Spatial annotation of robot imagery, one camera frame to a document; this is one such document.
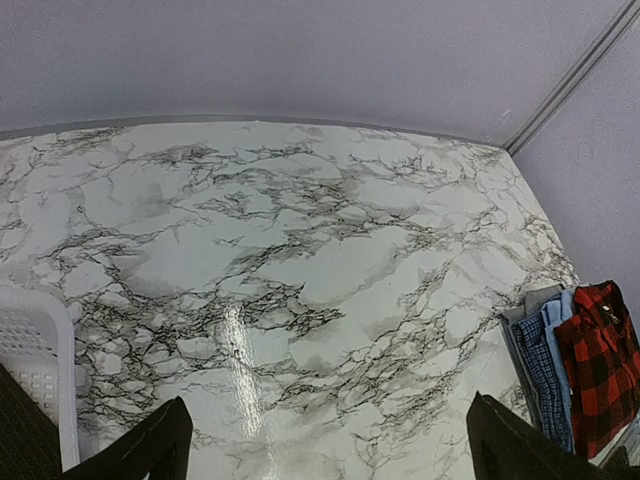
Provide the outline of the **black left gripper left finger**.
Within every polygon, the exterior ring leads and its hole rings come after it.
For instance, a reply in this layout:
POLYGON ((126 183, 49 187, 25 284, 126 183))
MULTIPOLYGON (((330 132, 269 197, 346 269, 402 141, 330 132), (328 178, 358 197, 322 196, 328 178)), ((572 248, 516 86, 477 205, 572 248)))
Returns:
POLYGON ((193 423, 180 397, 163 403, 109 447, 64 472, 63 479, 184 479, 193 423))

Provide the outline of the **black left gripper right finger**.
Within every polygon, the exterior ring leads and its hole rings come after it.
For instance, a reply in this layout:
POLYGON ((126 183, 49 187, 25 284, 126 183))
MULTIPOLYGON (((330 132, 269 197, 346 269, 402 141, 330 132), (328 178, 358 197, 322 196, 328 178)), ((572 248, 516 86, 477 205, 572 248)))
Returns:
POLYGON ((477 479, 616 477, 564 451, 490 395, 475 395, 466 424, 477 479))

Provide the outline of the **black pinstriped long sleeve shirt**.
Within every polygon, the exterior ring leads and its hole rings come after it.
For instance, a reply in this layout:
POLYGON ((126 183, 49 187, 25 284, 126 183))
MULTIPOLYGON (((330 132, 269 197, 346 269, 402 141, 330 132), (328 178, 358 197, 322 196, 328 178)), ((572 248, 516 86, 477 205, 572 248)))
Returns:
POLYGON ((57 426, 1 367, 1 478, 55 479, 62 473, 57 426))

